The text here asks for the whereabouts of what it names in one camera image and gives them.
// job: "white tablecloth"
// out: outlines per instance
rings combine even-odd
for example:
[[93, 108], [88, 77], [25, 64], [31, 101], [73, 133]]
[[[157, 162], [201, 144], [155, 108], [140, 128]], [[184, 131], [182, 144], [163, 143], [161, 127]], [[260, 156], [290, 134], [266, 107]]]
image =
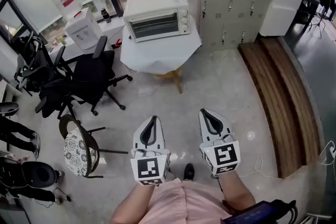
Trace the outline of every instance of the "white tablecloth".
[[166, 37], [135, 43], [129, 39], [124, 27], [120, 60], [135, 71], [152, 74], [166, 74], [176, 70], [202, 44], [196, 23], [190, 16], [191, 32], [188, 35]]

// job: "black shoe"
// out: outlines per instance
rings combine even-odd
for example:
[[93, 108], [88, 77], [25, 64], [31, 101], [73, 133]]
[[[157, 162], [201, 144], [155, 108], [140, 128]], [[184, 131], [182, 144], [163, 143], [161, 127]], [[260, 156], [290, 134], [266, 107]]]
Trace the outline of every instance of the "black shoe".
[[191, 180], [191, 181], [193, 181], [194, 176], [195, 176], [194, 165], [192, 165], [191, 163], [188, 163], [187, 166], [184, 169], [184, 178], [183, 178], [183, 180]]

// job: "toaster oven knob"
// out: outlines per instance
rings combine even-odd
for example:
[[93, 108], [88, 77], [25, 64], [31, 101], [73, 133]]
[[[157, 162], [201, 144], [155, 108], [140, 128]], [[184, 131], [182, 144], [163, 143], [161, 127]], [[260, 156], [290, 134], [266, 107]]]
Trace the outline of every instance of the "toaster oven knob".
[[182, 24], [187, 24], [188, 23], [188, 18], [187, 17], [182, 17], [181, 19], [180, 19], [180, 22], [182, 23]]
[[188, 31], [188, 29], [189, 29], [189, 25], [182, 25], [181, 29], [182, 29], [182, 31], [185, 33], [185, 32]]
[[181, 16], [187, 16], [188, 15], [188, 10], [184, 8], [180, 11], [180, 14], [181, 14]]

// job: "white container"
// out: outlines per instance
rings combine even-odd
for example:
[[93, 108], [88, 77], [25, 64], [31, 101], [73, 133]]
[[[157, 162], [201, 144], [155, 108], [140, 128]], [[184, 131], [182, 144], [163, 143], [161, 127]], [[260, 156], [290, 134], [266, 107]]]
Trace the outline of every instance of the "white container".
[[72, 19], [81, 9], [82, 4], [78, 0], [51, 0], [63, 18], [66, 20]]
[[103, 35], [89, 8], [82, 9], [76, 18], [69, 20], [65, 32], [84, 54], [93, 53], [99, 38]]

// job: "wooden table leg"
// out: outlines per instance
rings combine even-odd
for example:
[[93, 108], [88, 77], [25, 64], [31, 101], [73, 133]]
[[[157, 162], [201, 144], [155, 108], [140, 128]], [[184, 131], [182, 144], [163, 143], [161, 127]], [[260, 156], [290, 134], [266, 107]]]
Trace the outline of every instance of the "wooden table leg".
[[175, 81], [175, 85], [177, 87], [177, 90], [179, 93], [182, 93], [182, 89], [180, 86], [180, 78], [179, 78], [179, 74], [176, 72], [176, 70], [172, 71], [173, 77], [174, 77], [174, 81]]

